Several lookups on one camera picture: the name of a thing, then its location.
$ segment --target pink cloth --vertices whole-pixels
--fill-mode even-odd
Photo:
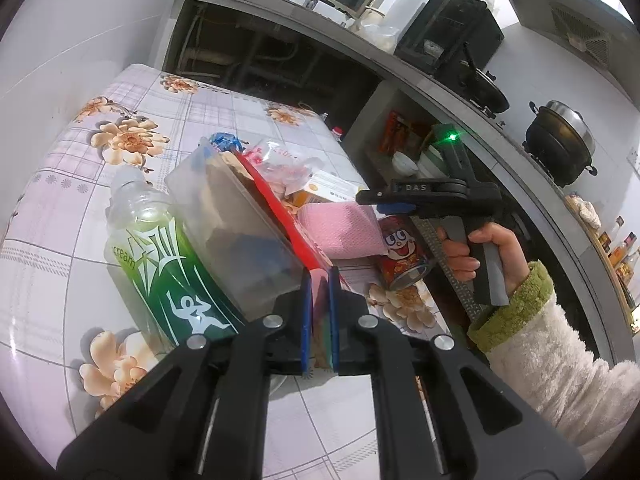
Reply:
[[[298,220],[332,260],[387,253],[370,205],[355,202],[305,204],[298,212]]]

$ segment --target cartoon face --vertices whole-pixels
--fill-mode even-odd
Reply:
[[[392,260],[402,260],[415,252],[415,238],[404,229],[398,229],[385,238]]]

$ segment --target bottle cap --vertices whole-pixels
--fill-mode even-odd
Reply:
[[[129,182],[146,182],[145,174],[137,166],[123,164],[120,166],[113,180],[111,181],[111,196],[113,197],[118,190]]]

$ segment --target finger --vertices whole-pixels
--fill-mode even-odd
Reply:
[[[444,230],[444,227],[439,226],[436,228],[436,232],[438,233],[438,238],[440,240],[446,240],[447,239],[447,232]]]
[[[444,240],[442,243],[442,249],[449,258],[456,256],[469,256],[469,246],[461,242],[454,242],[453,240]]]
[[[457,258],[449,258],[447,264],[451,270],[476,270],[480,267],[480,262],[471,256],[459,256]]]
[[[493,242],[497,246],[517,243],[516,235],[506,227],[495,222],[489,222],[479,229],[469,233],[469,240],[475,244]]]
[[[454,270],[453,277],[459,282],[470,282],[476,278],[474,270]]]

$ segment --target red can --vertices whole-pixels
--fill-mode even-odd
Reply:
[[[387,256],[380,256],[378,267],[388,290],[413,285],[436,264],[431,251],[406,216],[386,216],[378,220],[385,239]]]

